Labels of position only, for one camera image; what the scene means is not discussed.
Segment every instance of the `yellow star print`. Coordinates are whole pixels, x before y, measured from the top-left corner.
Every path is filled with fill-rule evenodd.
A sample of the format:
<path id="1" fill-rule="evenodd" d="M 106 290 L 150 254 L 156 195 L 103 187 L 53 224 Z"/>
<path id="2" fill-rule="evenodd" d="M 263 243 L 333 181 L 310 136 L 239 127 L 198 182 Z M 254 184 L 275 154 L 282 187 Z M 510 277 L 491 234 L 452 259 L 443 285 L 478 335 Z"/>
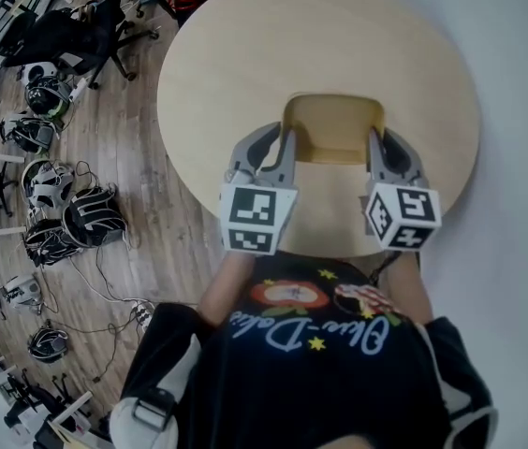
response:
<path id="1" fill-rule="evenodd" d="M 361 312 L 361 315 L 364 316 L 364 319 L 373 319 L 374 311 L 371 310 L 369 306 L 366 306 L 366 308 L 364 308 L 364 311 Z"/>
<path id="2" fill-rule="evenodd" d="M 327 278 L 329 280 L 336 280 L 337 275 L 331 271 L 328 271 L 327 269 L 319 269 L 318 272 L 320 273 L 320 276 L 323 278 Z"/>
<path id="3" fill-rule="evenodd" d="M 310 343 L 310 349 L 316 349 L 317 351 L 320 351 L 321 349 L 327 349 L 327 346 L 324 345 L 324 340 L 317 338 L 314 336 L 312 340 L 308 340 Z"/>

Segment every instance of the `black t-shirt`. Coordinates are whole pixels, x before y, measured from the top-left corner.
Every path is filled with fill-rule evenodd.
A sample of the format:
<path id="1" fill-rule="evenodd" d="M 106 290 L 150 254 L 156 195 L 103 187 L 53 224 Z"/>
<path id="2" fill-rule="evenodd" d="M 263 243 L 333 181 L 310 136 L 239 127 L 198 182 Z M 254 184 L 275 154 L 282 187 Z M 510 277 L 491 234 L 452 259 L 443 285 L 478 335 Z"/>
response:
<path id="1" fill-rule="evenodd" d="M 457 330 L 440 319 L 427 331 L 433 350 L 346 263 L 262 257 L 215 331 L 191 309 L 159 306 L 123 396 L 157 384 L 195 333 L 202 351 L 175 410 L 180 448 L 316 448 L 349 434 L 375 448 L 443 447 L 453 414 L 433 353 L 441 373 L 472 395 L 468 411 L 491 400 Z"/>

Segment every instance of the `round wooden table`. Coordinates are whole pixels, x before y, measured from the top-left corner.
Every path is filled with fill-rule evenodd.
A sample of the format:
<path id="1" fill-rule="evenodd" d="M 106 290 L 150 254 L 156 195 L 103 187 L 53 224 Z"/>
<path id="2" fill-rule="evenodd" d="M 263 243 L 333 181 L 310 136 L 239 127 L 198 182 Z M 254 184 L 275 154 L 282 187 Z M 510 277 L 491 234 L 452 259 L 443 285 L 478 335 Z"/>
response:
<path id="1" fill-rule="evenodd" d="M 479 111 L 453 45 L 402 0 L 209 0 L 169 48 L 158 121 L 170 161 L 217 214 L 234 145 L 280 121 L 296 93 L 381 102 L 416 149 L 443 212 L 474 166 Z M 380 251 L 364 234 L 365 166 L 297 163 L 298 203 L 281 248 L 315 256 Z"/>

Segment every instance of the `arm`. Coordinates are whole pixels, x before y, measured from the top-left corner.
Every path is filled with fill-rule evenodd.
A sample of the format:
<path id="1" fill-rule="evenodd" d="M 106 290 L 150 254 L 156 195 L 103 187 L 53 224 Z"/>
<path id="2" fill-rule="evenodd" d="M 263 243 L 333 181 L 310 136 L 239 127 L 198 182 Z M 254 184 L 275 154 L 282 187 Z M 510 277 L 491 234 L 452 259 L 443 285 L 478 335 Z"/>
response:
<path id="1" fill-rule="evenodd" d="M 434 319 L 415 253 L 403 253 L 397 258 L 383 272 L 380 285 L 389 291 L 395 306 L 415 323 L 426 325 Z"/>
<path id="2" fill-rule="evenodd" d="M 252 275 L 256 257 L 250 253 L 227 253 L 198 305 L 199 315 L 213 326 L 227 319 Z"/>

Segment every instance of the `wooden floor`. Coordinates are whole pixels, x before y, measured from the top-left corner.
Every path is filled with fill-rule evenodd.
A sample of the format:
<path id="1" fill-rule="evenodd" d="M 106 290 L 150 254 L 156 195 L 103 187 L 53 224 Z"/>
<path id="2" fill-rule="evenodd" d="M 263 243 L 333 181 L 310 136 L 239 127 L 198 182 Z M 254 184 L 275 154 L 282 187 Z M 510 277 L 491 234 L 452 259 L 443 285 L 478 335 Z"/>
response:
<path id="1" fill-rule="evenodd" d="M 88 0 L 73 0 L 78 5 Z M 135 19 L 135 11 L 128 14 Z M 72 165 L 87 162 L 102 183 L 118 185 L 119 201 L 128 219 L 136 249 L 127 250 L 122 241 L 102 249 L 102 268 L 118 297 L 144 297 L 152 301 L 196 303 L 222 256 L 215 218 L 201 207 L 179 180 L 160 137 L 156 118 L 156 90 L 160 67 L 176 24 L 160 8 L 146 9 L 136 31 L 159 27 L 157 41 L 142 39 L 121 52 L 124 65 L 138 74 L 125 81 L 112 62 L 107 63 L 98 91 L 86 90 L 78 101 L 70 126 L 51 147 L 51 157 Z M 24 109 L 23 87 L 15 80 L 16 69 L 0 74 L 0 120 L 12 110 Z M 64 117 L 65 123 L 72 110 Z M 23 155 L 13 146 L 0 152 Z M 77 181 L 87 183 L 87 177 Z M 10 205 L 18 215 L 24 205 L 17 192 Z M 74 257 L 89 282 L 102 293 L 105 284 L 95 266 L 96 251 Z M 359 261 L 366 266 L 366 261 Z M 34 362 L 26 342 L 44 322 L 66 323 L 83 330 L 121 325 L 129 318 L 129 303 L 110 304 L 92 293 L 71 264 L 64 260 L 45 269 L 48 286 L 27 258 L 21 236 L 0 238 L 0 284 L 14 276 L 35 273 L 51 307 L 57 300 L 59 313 L 41 316 L 5 308 L 0 318 L 0 354 L 9 364 L 28 368 L 30 378 L 51 388 L 53 374 L 65 371 L 76 386 L 75 395 L 91 390 L 97 413 L 106 413 L 118 400 L 126 372 L 137 349 L 140 331 L 130 325 L 118 338 L 116 357 L 101 380 L 100 374 L 112 356 L 113 336 L 108 331 L 80 334 L 68 330 L 69 354 L 47 366 Z"/>

